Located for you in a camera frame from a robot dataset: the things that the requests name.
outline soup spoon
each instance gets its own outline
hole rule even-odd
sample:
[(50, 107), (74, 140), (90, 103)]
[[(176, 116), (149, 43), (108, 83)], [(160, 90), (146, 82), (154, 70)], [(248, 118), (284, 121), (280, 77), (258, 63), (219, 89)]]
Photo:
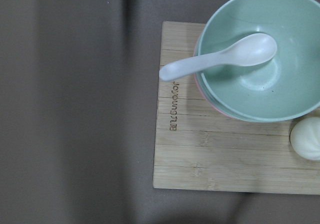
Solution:
[(224, 50), (169, 63), (160, 69), (159, 77), (170, 82), (217, 65), (254, 66), (269, 61), (276, 52), (274, 38), (265, 33), (255, 33)]

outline bamboo board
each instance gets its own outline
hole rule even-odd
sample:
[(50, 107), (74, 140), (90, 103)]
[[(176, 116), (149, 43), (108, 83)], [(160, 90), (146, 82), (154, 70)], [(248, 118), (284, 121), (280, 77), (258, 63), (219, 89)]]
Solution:
[[(160, 66), (192, 56), (203, 27), (165, 21)], [(263, 124), (226, 117), (204, 100), (192, 76), (160, 80), (158, 93), (155, 188), (320, 194), (320, 163), (301, 158), (290, 145), (298, 120)], [(308, 114), (319, 115), (319, 108)]]

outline spoon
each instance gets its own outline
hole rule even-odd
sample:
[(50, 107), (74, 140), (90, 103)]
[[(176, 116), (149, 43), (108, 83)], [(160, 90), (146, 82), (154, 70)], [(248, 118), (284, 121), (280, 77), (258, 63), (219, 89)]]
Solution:
[(270, 35), (255, 33), (224, 50), (169, 63), (160, 70), (159, 77), (165, 82), (170, 82), (222, 64), (254, 66), (272, 59), (276, 52), (277, 43)]

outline bowl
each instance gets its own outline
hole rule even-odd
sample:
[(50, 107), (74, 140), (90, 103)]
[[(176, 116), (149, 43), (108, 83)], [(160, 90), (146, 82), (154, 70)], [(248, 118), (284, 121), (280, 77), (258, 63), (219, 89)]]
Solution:
[(300, 117), (320, 106), (320, 4), (315, 0), (230, 0), (207, 22), (195, 54), (217, 52), (257, 32), (277, 42), (261, 65), (221, 65), (195, 74), (218, 111), (249, 122)]

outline wooden cutting board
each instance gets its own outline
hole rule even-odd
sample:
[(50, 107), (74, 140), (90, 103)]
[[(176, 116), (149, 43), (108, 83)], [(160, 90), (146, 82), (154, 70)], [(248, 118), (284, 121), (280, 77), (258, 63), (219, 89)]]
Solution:
[[(203, 27), (165, 21), (160, 66), (192, 56)], [(193, 76), (160, 80), (158, 93), (155, 188), (320, 194), (320, 162), (301, 158), (290, 145), (301, 118), (249, 123), (226, 117), (204, 100)], [(320, 109), (308, 116), (320, 116)]]

